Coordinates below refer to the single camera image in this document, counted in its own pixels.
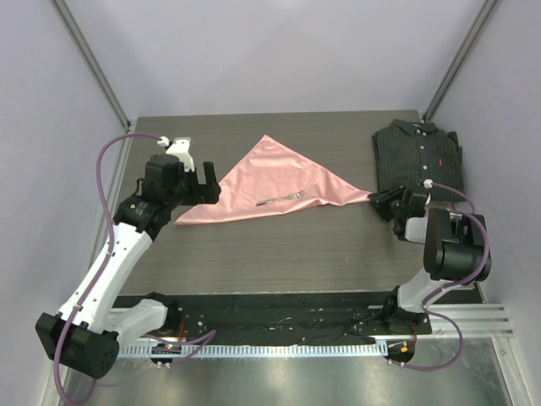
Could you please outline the pink satin napkin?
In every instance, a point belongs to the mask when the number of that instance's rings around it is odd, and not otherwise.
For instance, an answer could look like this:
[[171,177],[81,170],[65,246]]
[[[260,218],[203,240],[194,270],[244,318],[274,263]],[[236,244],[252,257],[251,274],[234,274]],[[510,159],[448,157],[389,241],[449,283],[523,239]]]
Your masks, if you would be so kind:
[[[329,169],[265,135],[219,182],[215,205],[195,206],[175,224],[237,222],[280,216],[316,206],[345,206],[369,200],[369,192],[338,177]],[[266,206],[258,201],[304,190],[298,200],[282,200]]]

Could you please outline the silver metal fork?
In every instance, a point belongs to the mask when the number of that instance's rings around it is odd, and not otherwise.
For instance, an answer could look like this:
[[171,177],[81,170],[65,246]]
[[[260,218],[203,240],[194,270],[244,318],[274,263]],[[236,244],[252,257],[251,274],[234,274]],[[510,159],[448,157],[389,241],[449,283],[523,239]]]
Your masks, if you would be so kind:
[[275,203],[275,202],[278,202],[278,201],[282,201],[282,200],[298,200],[301,197],[303,197],[304,194],[305,194],[305,191],[300,190],[298,192],[293,192],[293,193],[291,193],[289,195],[284,195],[284,196],[280,196],[280,197],[274,197],[274,198],[270,198],[270,199],[266,199],[266,200],[261,200],[261,201],[258,201],[255,205],[256,206],[266,206],[266,205],[269,205],[269,204],[272,204],[272,203]]

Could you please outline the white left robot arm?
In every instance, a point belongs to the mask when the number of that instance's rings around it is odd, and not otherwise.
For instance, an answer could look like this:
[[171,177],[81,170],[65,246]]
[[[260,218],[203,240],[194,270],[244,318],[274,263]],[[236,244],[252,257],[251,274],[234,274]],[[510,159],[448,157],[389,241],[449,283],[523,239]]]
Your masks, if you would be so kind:
[[110,311],[140,257],[156,240],[178,206],[214,205],[221,187],[212,162],[204,162],[205,182],[170,154],[153,156],[135,193],[112,219],[109,238],[83,282],[54,315],[43,313],[36,333],[49,359],[94,379],[113,366],[120,349],[146,333],[171,337],[181,325],[178,301],[150,293],[121,315]]

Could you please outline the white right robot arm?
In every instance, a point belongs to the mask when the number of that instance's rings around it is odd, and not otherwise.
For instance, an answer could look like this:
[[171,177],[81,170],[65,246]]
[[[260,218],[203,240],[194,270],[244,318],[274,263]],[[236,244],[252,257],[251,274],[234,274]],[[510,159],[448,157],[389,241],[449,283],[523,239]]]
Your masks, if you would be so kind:
[[398,239],[424,247],[423,267],[393,289],[381,310],[383,327],[399,334],[419,325],[428,308],[459,287],[483,281],[491,269],[484,217],[430,208],[430,181],[424,186],[398,186],[369,195],[380,218],[392,223]]

